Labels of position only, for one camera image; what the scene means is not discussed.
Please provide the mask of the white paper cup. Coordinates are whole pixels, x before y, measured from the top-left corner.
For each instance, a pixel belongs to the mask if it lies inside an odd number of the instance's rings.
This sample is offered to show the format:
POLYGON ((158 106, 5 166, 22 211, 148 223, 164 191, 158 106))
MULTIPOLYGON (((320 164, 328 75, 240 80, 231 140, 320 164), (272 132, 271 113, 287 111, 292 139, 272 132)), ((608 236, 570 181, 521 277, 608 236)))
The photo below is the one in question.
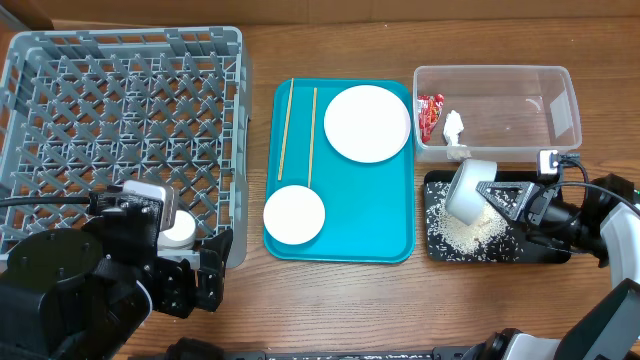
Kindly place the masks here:
POLYGON ((193 247, 196 235, 196 222, 187 211, 177 210, 174 225, 159 234, 159 250, 185 250, 193 247))

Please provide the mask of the rice grains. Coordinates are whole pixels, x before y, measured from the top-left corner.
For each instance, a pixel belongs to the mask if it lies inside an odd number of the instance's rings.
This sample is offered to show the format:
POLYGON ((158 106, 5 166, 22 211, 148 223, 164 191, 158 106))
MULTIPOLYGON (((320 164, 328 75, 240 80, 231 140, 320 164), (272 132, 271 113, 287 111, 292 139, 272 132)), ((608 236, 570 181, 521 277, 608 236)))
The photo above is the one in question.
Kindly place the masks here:
POLYGON ((465 225, 445 210, 448 182, 424 185, 427 253, 442 262, 504 262, 523 260, 516 230, 489 204, 480 217, 465 225))

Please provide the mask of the grey metal bowl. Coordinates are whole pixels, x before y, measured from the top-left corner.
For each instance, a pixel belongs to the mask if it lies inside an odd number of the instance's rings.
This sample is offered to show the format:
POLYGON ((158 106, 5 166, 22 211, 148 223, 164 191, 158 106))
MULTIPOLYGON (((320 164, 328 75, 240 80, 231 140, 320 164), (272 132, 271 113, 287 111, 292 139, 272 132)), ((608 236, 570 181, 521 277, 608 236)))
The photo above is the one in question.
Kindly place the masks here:
POLYGON ((472 225, 482 214, 486 199, 476 190, 482 181, 493 181, 497 163, 465 160, 457 169, 445 199, 445 210, 465 225, 472 225))

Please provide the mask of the pink-white bowl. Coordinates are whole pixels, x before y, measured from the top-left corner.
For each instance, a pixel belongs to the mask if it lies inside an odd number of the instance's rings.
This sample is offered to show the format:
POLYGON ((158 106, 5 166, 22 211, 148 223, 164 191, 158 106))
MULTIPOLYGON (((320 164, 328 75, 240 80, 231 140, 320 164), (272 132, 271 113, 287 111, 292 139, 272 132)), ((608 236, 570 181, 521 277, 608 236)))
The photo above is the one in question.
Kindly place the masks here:
POLYGON ((266 201, 263 222, 268 234, 285 245, 301 245, 313 240, 326 219, 324 203, 312 189, 288 185, 266 201))

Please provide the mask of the white tissue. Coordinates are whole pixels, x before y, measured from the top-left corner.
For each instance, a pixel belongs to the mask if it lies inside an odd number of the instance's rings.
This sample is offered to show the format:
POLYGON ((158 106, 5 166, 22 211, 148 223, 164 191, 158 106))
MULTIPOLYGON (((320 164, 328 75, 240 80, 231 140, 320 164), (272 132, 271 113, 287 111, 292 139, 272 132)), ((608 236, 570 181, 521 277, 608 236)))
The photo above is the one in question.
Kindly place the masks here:
POLYGON ((471 157, 470 151, 460 143, 460 134, 464 131, 461 115, 451 110, 445 119, 443 136, 447 144, 447 157, 450 160, 464 161, 471 157))

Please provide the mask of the red snack wrapper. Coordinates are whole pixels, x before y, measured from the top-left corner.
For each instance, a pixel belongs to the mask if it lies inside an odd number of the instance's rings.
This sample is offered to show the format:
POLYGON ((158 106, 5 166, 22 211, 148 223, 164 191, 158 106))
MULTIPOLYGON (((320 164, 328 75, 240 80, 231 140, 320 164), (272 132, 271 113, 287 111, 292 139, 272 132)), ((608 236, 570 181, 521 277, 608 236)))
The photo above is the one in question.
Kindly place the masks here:
POLYGON ((442 113, 444 96, 442 94, 419 95, 417 101, 420 139, 423 143, 427 143, 442 113))

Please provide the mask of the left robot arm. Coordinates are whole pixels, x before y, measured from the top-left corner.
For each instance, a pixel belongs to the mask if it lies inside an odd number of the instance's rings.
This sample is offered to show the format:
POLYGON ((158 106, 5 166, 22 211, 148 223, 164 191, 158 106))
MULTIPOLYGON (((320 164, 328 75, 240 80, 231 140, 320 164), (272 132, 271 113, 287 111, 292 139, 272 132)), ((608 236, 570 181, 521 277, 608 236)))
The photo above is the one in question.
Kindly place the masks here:
POLYGON ((16 205, 83 205, 79 229, 32 234, 1 274, 4 359, 108 359, 154 311, 186 318, 223 299, 233 233, 204 243, 200 266, 157 253, 164 201, 120 192, 17 197, 16 205))

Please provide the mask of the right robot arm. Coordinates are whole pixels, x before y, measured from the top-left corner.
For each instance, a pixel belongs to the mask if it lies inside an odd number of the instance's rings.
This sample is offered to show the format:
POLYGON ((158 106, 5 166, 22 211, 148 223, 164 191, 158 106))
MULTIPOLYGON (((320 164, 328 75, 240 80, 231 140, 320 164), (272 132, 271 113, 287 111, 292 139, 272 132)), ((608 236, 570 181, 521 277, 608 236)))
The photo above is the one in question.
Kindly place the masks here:
POLYGON ((585 250, 610 270, 612 290, 561 339, 505 329, 465 359, 637 359, 639 195, 613 174, 587 182, 477 184, 477 192, 528 236, 545 235, 585 250))

